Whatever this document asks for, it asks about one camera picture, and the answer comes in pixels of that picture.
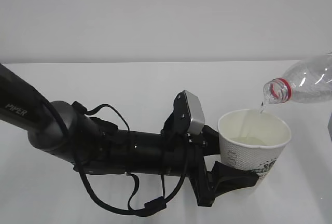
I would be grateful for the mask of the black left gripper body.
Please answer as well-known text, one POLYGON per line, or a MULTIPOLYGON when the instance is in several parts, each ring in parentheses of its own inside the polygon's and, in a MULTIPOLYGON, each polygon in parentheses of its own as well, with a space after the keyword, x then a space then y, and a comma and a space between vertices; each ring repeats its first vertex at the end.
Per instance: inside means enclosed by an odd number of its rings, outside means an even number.
POLYGON ((165 197, 170 202, 179 192, 185 178, 189 178, 198 206, 212 206, 215 195, 212 187, 212 175, 206 169, 203 156, 200 155, 202 144, 199 135, 162 133, 163 153, 161 178, 164 175, 176 175, 180 179, 174 190, 165 197))

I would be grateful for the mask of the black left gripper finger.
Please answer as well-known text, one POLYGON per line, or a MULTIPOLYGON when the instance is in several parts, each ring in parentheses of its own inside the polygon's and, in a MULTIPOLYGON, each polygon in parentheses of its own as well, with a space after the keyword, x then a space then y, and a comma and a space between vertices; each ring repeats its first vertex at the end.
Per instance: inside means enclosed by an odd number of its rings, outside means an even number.
POLYGON ((200 146, 200 155, 203 157, 211 155, 220 155, 219 133, 210 126, 205 125, 199 135, 202 144, 200 146))
POLYGON ((211 175, 215 197, 234 190, 253 187, 259 179, 259 176, 252 171, 228 167, 218 161, 215 162, 211 175))

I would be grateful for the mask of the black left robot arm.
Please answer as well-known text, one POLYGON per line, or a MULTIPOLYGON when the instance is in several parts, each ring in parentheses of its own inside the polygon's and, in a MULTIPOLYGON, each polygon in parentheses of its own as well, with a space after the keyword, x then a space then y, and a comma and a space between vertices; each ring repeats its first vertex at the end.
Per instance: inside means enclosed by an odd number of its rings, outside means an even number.
POLYGON ((27 131, 30 144, 71 163, 92 200, 121 215, 148 216, 166 208, 186 178, 199 206, 212 206, 216 197, 252 187, 258 175, 215 162, 211 171, 204 158, 220 154, 218 133, 205 124, 199 99, 180 92, 159 134, 119 129, 96 117, 100 106, 88 110, 79 102, 49 102, 8 68, 1 67, 1 119, 27 131), (88 175, 127 174, 139 188, 138 174, 177 176, 169 195, 145 203, 141 209, 119 209, 101 201, 88 175))

